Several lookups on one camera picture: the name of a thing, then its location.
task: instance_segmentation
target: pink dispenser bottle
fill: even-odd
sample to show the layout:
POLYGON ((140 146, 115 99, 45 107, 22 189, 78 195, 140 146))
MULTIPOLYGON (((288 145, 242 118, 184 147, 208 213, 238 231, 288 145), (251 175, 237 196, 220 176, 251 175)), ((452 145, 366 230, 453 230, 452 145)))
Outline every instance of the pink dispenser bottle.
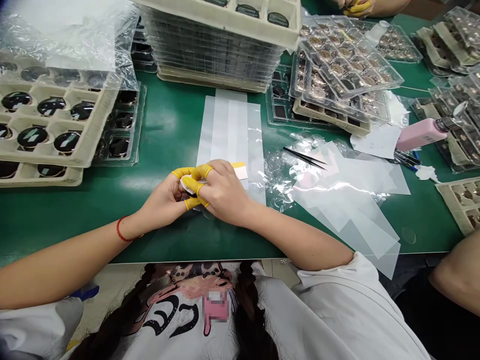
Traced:
POLYGON ((449 131, 460 129, 463 126, 462 121, 457 117, 467 106, 468 101, 464 101, 453 110, 452 116, 440 119, 429 117, 405 127, 401 131, 396 148, 401 151, 409 151, 445 139, 449 131))

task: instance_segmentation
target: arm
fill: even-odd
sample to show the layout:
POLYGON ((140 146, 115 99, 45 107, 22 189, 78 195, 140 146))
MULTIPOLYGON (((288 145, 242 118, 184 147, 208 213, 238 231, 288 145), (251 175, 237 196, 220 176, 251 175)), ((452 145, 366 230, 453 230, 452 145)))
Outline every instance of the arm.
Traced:
POLYGON ((213 160, 199 166, 192 179, 184 182, 209 203, 206 208, 213 215, 262 235, 300 269, 330 269, 353 258, 348 247, 326 233, 251 200, 227 161, 213 160), (206 185, 196 182, 202 177, 206 185))
MULTIPOLYGON (((187 209, 178 176, 171 173, 142 208, 124 218, 128 240, 172 223, 187 209)), ((0 309, 20 309, 59 301, 80 289, 131 242, 117 234, 117 222, 72 237, 0 269, 0 309)))
POLYGON ((461 241, 430 275, 432 286, 480 316, 480 231, 461 241))

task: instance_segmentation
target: white t-shirt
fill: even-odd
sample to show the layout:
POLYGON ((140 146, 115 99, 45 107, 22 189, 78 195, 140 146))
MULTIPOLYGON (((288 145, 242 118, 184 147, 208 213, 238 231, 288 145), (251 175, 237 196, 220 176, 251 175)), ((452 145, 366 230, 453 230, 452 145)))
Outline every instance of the white t-shirt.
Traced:
MULTIPOLYGON (((294 270, 300 283, 292 290, 267 276, 255 282, 281 359, 430 360, 360 253, 333 269, 294 270)), ((234 359, 232 287, 204 275, 149 295, 112 359, 234 359)), ((81 314, 77 298, 0 312, 0 349, 13 359, 58 358, 81 314)))

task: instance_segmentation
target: braided hair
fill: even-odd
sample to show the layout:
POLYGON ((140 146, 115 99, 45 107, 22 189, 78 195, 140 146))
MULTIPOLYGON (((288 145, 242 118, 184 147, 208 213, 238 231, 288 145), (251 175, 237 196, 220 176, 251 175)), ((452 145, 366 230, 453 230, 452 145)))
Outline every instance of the braided hair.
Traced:
MULTIPOLYGON (((142 309, 140 294, 152 281, 155 265, 149 263, 135 287, 123 298, 121 305, 106 315, 97 332, 85 337, 72 352, 69 360, 108 360, 120 344, 124 326, 131 324, 142 309)), ((266 331, 265 310, 258 307, 259 293, 255 286, 252 261, 240 264, 238 282, 234 288, 238 308, 234 314, 237 360, 277 360, 277 346, 266 331)))

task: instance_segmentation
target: red string bracelet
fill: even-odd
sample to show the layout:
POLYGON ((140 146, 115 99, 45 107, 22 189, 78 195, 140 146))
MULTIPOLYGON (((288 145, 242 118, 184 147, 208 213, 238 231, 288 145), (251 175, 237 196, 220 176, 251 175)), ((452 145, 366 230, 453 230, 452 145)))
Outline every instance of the red string bracelet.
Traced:
POLYGON ((138 239, 138 237, 136 237, 135 239, 128 240, 128 239, 124 238, 124 237, 122 236, 122 234, 120 233, 120 222, 121 222, 123 219, 125 219, 127 216, 124 216, 124 217, 120 218, 120 220, 118 220, 118 222, 116 223, 116 233, 118 234, 118 237, 119 237, 120 239, 122 239, 124 242, 130 243, 130 242, 132 242, 133 240, 138 239))

